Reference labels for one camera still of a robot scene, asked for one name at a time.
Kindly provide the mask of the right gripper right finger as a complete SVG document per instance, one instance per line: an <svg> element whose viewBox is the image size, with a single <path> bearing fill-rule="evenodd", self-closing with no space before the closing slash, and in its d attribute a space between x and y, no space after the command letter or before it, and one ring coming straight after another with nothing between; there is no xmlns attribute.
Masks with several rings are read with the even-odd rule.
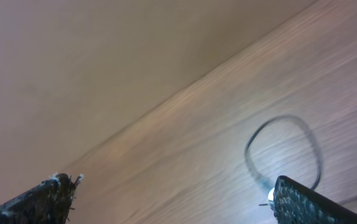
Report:
<svg viewBox="0 0 357 224"><path fill-rule="evenodd" d="M357 224L357 213L281 175L271 207L278 224Z"/></svg>

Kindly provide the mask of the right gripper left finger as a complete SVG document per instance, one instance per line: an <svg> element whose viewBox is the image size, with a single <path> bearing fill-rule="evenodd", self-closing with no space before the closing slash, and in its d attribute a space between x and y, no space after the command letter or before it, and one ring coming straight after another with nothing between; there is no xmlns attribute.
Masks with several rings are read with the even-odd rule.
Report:
<svg viewBox="0 0 357 224"><path fill-rule="evenodd" d="M0 224L65 224L82 179L83 174L75 180L65 173L52 175L0 205Z"/></svg>

